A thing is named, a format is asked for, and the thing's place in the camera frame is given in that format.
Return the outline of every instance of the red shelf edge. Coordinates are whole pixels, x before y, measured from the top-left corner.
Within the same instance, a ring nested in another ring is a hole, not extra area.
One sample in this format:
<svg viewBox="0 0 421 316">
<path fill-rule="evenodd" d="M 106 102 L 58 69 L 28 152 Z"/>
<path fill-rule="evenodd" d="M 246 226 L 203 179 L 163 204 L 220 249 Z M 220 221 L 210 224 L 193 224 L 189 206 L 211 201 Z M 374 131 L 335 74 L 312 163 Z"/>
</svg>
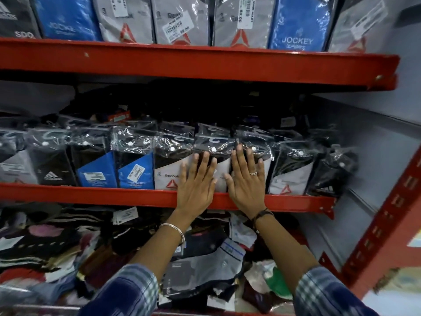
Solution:
<svg viewBox="0 0 421 316">
<path fill-rule="evenodd" d="M 396 87 L 400 60 L 379 54 L 7 38 L 0 39 L 0 54 L 0 69 L 355 85 L 371 90 Z"/>
<path fill-rule="evenodd" d="M 126 205 L 176 207 L 176 191 L 131 190 L 0 183 L 0 199 L 32 202 L 82 203 L 96 205 Z M 274 212 L 332 211 L 335 199 L 315 196 L 266 195 L 266 206 Z M 209 209 L 236 210 L 228 193 L 215 193 Z"/>
</svg>

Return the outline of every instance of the silver bangle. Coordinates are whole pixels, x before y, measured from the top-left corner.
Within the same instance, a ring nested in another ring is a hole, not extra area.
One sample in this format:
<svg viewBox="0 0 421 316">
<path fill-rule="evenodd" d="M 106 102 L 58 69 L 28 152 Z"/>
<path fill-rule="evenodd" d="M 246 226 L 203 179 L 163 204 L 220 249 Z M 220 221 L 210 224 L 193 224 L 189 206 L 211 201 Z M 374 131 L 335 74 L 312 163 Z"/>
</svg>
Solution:
<svg viewBox="0 0 421 316">
<path fill-rule="evenodd" d="M 177 230 L 177 232 L 179 232 L 180 235 L 182 236 L 182 242 L 181 242 L 181 244 L 184 244 L 184 242 L 186 241 L 186 239 L 185 239 L 184 234 L 183 234 L 183 232 L 182 232 L 181 229 L 179 229 L 177 226 L 172 225 L 170 223 L 163 223 L 163 224 L 160 225 L 160 227 L 161 226 L 169 226 L 169 227 L 172 227 L 173 229 Z"/>
</svg>

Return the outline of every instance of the plaid shirt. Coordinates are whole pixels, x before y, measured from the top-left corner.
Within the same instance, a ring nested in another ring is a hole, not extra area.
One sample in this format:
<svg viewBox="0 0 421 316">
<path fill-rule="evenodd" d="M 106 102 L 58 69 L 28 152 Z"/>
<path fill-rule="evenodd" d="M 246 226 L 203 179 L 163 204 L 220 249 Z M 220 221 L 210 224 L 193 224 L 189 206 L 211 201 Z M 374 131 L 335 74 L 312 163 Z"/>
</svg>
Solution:
<svg viewBox="0 0 421 316">
<path fill-rule="evenodd" d="M 124 266 L 78 316 L 150 316 L 158 298 L 154 274 L 140 264 Z M 294 298 L 297 316 L 378 316 L 324 267 L 308 271 Z"/>
</svg>

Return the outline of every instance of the finger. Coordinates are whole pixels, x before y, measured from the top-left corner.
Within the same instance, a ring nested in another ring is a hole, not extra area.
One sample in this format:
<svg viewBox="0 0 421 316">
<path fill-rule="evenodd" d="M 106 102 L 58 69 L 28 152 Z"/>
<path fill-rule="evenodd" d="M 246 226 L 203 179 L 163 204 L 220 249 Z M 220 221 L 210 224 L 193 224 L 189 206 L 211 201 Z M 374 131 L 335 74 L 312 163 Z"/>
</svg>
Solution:
<svg viewBox="0 0 421 316">
<path fill-rule="evenodd" d="M 197 172 L 197 162 L 199 161 L 199 154 L 193 154 L 193 160 L 190 164 L 189 178 L 187 180 L 193 181 L 196 177 Z"/>
<path fill-rule="evenodd" d="M 199 170 L 197 171 L 195 181 L 201 182 L 205 177 L 206 170 L 208 169 L 209 162 L 209 152 L 204 152 L 202 157 L 202 162 L 200 163 Z"/>
<path fill-rule="evenodd" d="M 239 168 L 241 170 L 241 175 L 245 179 L 250 179 L 250 172 L 248 171 L 247 162 L 245 161 L 244 150 L 243 150 L 242 144 L 239 144 L 237 146 L 237 158 L 238 158 Z"/>
<path fill-rule="evenodd" d="M 208 171 L 206 172 L 205 179 L 203 181 L 208 183 L 213 179 L 213 174 L 215 173 L 217 163 L 218 163 L 218 161 L 216 160 L 216 158 L 212 158 L 212 161 L 210 162 L 210 166 L 208 168 Z"/>
<path fill-rule="evenodd" d="M 240 179 L 243 176 L 241 175 L 241 170 L 239 169 L 238 159 L 237 159 L 237 151 L 233 150 L 231 152 L 231 162 L 232 162 L 232 169 L 234 170 L 235 179 Z"/>
<path fill-rule="evenodd" d="M 210 200 L 210 201 L 213 199 L 213 193 L 215 192 L 215 187 L 216 187 L 217 181 L 218 181 L 218 179 L 213 179 L 212 182 L 210 183 L 209 192 L 208 192 L 208 200 Z"/>
<path fill-rule="evenodd" d="M 227 182 L 228 186 L 228 193 L 231 197 L 235 196 L 235 184 L 232 176 L 229 174 L 224 174 L 225 181 Z"/>
<path fill-rule="evenodd" d="M 266 183 L 266 180 L 264 177 L 264 163 L 261 158 L 257 162 L 257 177 L 259 178 L 261 182 Z"/>
<path fill-rule="evenodd" d="M 256 164 L 254 162 L 254 154 L 252 149 L 247 149 L 247 165 L 249 173 L 256 172 Z"/>
<path fill-rule="evenodd" d="M 186 181 L 187 181 L 187 168 L 186 168 L 186 164 L 183 162 L 180 166 L 179 186 L 184 184 Z"/>
</svg>

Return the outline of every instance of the blue sock package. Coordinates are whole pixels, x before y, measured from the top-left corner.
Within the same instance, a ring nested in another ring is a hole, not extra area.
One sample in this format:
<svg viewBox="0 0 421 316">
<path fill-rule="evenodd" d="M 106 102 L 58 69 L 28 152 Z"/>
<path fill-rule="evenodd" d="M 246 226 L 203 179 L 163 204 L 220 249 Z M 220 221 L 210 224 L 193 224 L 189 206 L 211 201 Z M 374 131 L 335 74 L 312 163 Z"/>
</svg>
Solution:
<svg viewBox="0 0 421 316">
<path fill-rule="evenodd" d="M 71 136 L 71 157 L 83 187 L 117 187 L 108 128 L 78 127 Z"/>
<path fill-rule="evenodd" d="M 154 189 L 154 135 L 153 131 L 133 127 L 113 127 L 111 149 L 119 187 Z"/>
<path fill-rule="evenodd" d="M 43 37 L 102 41 L 91 0 L 33 0 Z"/>
<path fill-rule="evenodd" d="M 336 0 L 277 0 L 269 48 L 323 51 Z"/>
</svg>

